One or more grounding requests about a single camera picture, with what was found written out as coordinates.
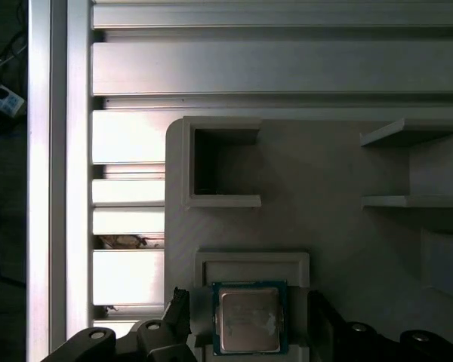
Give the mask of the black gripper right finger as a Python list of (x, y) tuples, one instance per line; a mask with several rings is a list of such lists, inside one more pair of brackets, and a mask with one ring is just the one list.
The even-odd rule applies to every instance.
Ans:
[(397, 340), (373, 327), (346, 321), (317, 290), (309, 292), (308, 327), (321, 361), (453, 361), (453, 343), (426, 330), (407, 330)]

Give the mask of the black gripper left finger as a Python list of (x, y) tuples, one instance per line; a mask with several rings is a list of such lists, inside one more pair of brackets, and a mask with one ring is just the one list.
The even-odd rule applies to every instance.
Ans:
[(44, 360), (54, 361), (195, 361), (187, 345), (190, 330), (190, 293), (174, 289), (160, 319), (139, 323), (118, 338), (106, 327), (77, 332)]

